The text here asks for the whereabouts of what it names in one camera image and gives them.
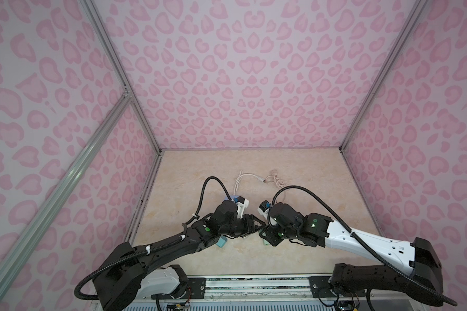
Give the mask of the teal plug adapter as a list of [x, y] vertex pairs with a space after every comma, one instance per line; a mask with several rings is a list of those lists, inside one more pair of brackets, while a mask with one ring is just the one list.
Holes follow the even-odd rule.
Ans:
[[217, 241], [216, 245], [219, 248], [223, 248], [227, 242], [228, 242], [228, 239], [226, 237], [220, 237], [220, 239]]

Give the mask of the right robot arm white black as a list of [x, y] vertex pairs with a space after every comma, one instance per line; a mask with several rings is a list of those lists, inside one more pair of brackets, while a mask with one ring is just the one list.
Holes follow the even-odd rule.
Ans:
[[347, 229], [328, 216], [303, 215], [286, 203], [272, 205], [264, 201], [258, 211], [267, 220], [259, 235], [271, 246], [289, 241], [311, 248], [347, 251], [377, 261], [372, 266], [336, 264], [329, 287], [338, 295], [386, 290], [406, 294], [432, 307], [445, 303], [441, 260], [426, 239], [399, 241]]

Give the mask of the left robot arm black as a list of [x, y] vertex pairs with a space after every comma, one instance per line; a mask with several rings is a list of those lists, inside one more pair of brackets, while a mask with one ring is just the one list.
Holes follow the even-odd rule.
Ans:
[[94, 277], [103, 310], [123, 310], [135, 300], [141, 282], [151, 272], [183, 256], [215, 246], [222, 237], [244, 238], [259, 232], [265, 222], [254, 215], [237, 216], [238, 206], [225, 200], [215, 210], [189, 225], [185, 232], [141, 246], [117, 246]]

